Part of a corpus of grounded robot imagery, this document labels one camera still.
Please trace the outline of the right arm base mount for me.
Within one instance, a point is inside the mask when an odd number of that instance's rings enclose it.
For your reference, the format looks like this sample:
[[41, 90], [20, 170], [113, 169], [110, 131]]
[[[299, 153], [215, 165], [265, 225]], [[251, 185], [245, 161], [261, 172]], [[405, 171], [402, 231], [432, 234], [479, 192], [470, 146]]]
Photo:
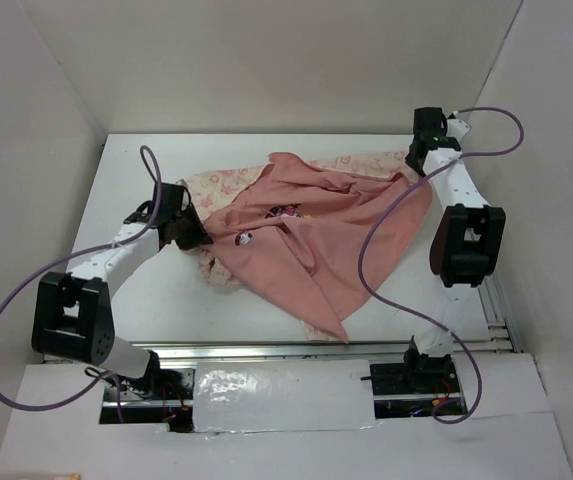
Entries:
[[371, 386], [376, 419], [430, 417], [440, 405], [439, 416], [467, 412], [453, 365], [446, 373], [411, 378], [402, 363], [371, 363], [360, 378]]

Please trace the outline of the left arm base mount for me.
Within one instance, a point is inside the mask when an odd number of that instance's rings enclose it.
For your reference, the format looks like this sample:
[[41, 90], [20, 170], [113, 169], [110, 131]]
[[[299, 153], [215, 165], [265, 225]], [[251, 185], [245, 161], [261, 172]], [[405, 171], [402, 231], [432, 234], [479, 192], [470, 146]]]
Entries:
[[157, 424], [171, 432], [194, 430], [193, 399], [196, 370], [193, 368], [162, 369], [148, 386], [120, 384], [108, 378], [99, 417], [101, 425]]

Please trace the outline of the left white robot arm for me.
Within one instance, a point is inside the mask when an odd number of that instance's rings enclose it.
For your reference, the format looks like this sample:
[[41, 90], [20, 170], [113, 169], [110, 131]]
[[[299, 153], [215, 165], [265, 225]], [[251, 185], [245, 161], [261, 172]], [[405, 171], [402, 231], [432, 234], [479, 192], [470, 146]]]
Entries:
[[108, 246], [66, 273], [40, 279], [31, 336], [34, 351], [110, 371], [142, 399], [162, 390], [159, 356], [115, 333], [112, 298], [166, 245], [209, 245], [185, 181], [163, 183], [123, 221]]

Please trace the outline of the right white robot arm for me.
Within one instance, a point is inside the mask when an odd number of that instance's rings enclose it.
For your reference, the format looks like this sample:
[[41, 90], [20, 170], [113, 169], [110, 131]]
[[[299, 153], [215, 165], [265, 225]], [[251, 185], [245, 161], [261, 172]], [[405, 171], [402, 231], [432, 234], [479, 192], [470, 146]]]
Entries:
[[429, 250], [429, 267], [442, 285], [447, 304], [438, 322], [413, 336], [404, 355], [402, 379], [414, 392], [426, 391], [448, 376], [454, 340], [450, 334], [466, 313], [476, 289], [494, 272], [506, 223], [475, 186], [460, 141], [470, 131], [439, 107], [421, 107], [413, 115], [413, 140], [405, 162], [429, 179], [442, 217]]

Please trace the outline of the pink and cream jacket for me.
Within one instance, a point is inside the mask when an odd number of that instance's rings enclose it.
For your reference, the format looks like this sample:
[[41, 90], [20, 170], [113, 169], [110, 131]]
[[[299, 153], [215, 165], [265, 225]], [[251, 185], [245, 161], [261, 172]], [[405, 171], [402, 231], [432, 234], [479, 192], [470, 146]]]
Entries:
[[272, 153], [264, 165], [186, 184], [213, 240], [195, 252], [204, 280], [241, 284], [341, 341], [343, 321], [397, 267], [433, 200], [398, 152], [311, 161]]

